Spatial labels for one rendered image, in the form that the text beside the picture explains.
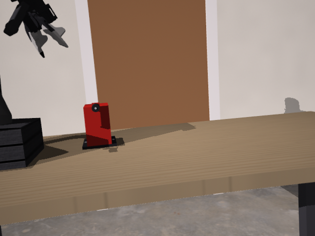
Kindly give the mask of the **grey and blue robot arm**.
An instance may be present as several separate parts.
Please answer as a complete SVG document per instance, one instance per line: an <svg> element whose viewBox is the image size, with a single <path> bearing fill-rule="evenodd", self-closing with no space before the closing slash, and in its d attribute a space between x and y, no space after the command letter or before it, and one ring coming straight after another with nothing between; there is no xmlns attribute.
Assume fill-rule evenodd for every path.
<svg viewBox="0 0 315 236"><path fill-rule="evenodd" d="M19 30L19 27L26 15L26 11L29 9L29 5L22 1L19 3L10 20L5 25L4 33L8 36L16 34ZM2 96L1 91L1 81L0 81L0 125L12 123L12 114Z"/></svg>

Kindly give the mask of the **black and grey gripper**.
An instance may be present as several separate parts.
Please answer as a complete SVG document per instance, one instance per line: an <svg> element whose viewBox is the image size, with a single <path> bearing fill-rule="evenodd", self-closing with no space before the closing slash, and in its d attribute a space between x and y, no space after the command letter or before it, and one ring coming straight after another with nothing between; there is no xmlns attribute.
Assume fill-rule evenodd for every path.
<svg viewBox="0 0 315 236"><path fill-rule="evenodd" d="M42 35L41 29L56 40L59 45L68 48L66 42L62 39L62 35L65 33L63 27L54 27L50 23L57 19L54 11L49 4L44 3L43 0L11 0L12 2L18 1L21 3L24 1L29 5L29 9L26 11L26 15L23 19L25 31L33 43L39 54L45 58L42 46L47 42L48 37ZM38 8L38 9L37 9ZM50 9L52 12L50 11ZM35 10L36 9L36 10Z"/></svg>

